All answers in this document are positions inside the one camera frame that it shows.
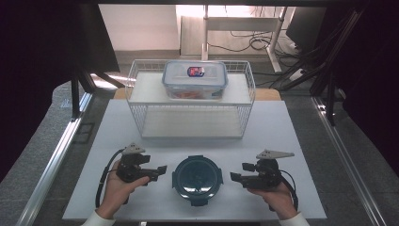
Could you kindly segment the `clear rectangular food container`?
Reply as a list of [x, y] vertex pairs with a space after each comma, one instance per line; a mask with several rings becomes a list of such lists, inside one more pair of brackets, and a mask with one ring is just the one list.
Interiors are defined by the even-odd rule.
[[227, 68], [219, 61], [171, 60], [162, 83], [171, 99], [219, 100], [228, 85]]

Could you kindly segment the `person's right hand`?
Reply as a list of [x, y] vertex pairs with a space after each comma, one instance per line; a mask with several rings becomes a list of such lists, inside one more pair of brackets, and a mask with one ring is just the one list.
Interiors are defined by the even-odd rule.
[[280, 183], [277, 187], [268, 191], [251, 188], [249, 188], [248, 191], [252, 194], [261, 196], [263, 200], [275, 210], [280, 220], [291, 219], [298, 214], [294, 207], [291, 192], [283, 183]]

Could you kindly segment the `dark curtain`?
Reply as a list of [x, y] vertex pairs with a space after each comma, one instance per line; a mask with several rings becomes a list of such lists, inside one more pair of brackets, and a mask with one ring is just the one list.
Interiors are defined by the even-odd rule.
[[333, 66], [343, 109], [399, 176], [399, 0], [369, 0]]
[[0, 0], [0, 182], [52, 103], [58, 86], [119, 69], [97, 4]]

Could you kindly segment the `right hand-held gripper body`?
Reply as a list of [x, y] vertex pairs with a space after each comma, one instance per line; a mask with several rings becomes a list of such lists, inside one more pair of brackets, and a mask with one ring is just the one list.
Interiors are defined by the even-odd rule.
[[251, 178], [248, 187], [253, 189], [267, 190], [277, 187], [280, 183], [286, 184], [290, 189], [295, 190], [295, 185], [291, 185], [282, 175], [277, 162], [278, 158], [291, 157], [294, 153], [280, 151], [270, 151], [264, 149], [256, 155], [257, 163], [251, 171], [257, 171], [258, 175]]

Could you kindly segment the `white metal desk frame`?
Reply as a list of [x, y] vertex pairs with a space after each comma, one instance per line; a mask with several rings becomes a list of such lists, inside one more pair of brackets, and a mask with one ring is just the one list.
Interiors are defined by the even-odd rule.
[[203, 6], [203, 39], [201, 46], [201, 59], [208, 59], [208, 32], [209, 31], [261, 31], [271, 32], [270, 43], [266, 47], [271, 65], [275, 73], [281, 73], [279, 61], [276, 57], [276, 45], [279, 34], [284, 23], [287, 7], [282, 7], [279, 17], [210, 17], [208, 15], [208, 5]]

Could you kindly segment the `dark round food container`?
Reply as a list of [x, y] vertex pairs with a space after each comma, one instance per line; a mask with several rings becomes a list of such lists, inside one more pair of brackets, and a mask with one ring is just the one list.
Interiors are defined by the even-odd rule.
[[172, 187], [192, 206], [200, 207], [224, 184], [221, 168], [203, 155], [190, 155], [172, 172]]

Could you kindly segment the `white wire shelf rack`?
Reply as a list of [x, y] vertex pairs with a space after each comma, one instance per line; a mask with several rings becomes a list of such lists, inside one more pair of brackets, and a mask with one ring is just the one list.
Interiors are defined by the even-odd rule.
[[170, 60], [137, 59], [129, 71], [126, 100], [143, 137], [228, 137], [244, 135], [255, 101], [255, 82], [247, 61], [219, 61], [228, 85], [219, 100], [177, 100], [162, 83]]

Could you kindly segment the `person's left hand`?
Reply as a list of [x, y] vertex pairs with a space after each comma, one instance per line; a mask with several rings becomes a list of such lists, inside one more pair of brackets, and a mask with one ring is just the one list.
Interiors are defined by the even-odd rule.
[[104, 219], [112, 219], [121, 206], [136, 188], [147, 184], [150, 178], [145, 176], [132, 183], [123, 182], [116, 174], [120, 162], [117, 160], [106, 178], [103, 201], [95, 210], [96, 214]]

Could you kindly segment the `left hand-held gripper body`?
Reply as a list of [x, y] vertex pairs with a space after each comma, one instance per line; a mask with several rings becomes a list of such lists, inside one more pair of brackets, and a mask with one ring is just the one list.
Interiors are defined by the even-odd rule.
[[144, 149], [131, 143], [121, 152], [121, 159], [117, 168], [117, 175], [123, 182], [131, 183], [146, 175], [146, 169], [137, 164], [137, 158], [145, 152]]

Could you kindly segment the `black metal stand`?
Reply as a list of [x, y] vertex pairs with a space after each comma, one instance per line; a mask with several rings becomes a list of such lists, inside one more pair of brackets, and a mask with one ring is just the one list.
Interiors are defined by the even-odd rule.
[[310, 92], [312, 96], [320, 96], [326, 90], [327, 97], [324, 101], [325, 104], [325, 117], [331, 126], [335, 125], [334, 121], [334, 104], [335, 104], [335, 78], [332, 72], [332, 67], [340, 51], [342, 50], [348, 37], [351, 35], [353, 28], [356, 26], [362, 12], [357, 9], [351, 8], [348, 15], [344, 19], [343, 29], [329, 52], [324, 64], [323, 69], [317, 76], [316, 80], [311, 86]]
[[[110, 75], [106, 73], [94, 72], [94, 74], [118, 89], [124, 87], [124, 85], [121, 82], [112, 78]], [[93, 78], [91, 77], [91, 73], [88, 73], [81, 69], [77, 69], [72, 72], [71, 85], [72, 85], [72, 121], [76, 121], [81, 114], [79, 86], [82, 86], [85, 92], [92, 94], [96, 89], [96, 85], [94, 83]]]

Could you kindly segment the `aluminium rail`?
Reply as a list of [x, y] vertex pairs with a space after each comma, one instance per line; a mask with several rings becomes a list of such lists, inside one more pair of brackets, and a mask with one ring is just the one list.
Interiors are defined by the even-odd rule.
[[77, 116], [70, 120], [70, 122], [67, 124], [66, 129], [57, 143], [50, 160], [48, 161], [15, 226], [33, 226], [33, 223], [40, 212], [53, 181], [56, 178], [63, 159], [72, 144], [72, 139], [82, 122], [82, 118], [88, 109], [92, 97], [92, 94], [85, 92], [79, 99], [79, 103], [77, 105]]
[[359, 170], [355, 166], [355, 163], [353, 162], [348, 150], [346, 149], [346, 146], [344, 145], [338, 131], [328, 120], [327, 107], [322, 102], [322, 99], [320, 97], [312, 97], [311, 100], [313, 102], [313, 105], [317, 109], [318, 115], [322, 121], [322, 124], [324, 124], [328, 137], [341, 159], [343, 167], [356, 193], [359, 196], [360, 202], [362, 203], [369, 220], [371, 221], [373, 226], [388, 226], [386, 220], [381, 214], [380, 208], [377, 205], [372, 192], [361, 177]]

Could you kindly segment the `white power strip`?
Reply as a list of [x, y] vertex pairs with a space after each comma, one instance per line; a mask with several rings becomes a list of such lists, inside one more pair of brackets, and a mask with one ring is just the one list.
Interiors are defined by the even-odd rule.
[[289, 80], [290, 81], [295, 81], [296, 79], [298, 79], [299, 77], [301, 77], [302, 75], [304, 75], [306, 73], [306, 71], [304, 69], [298, 69], [297, 71], [295, 71], [290, 77]]

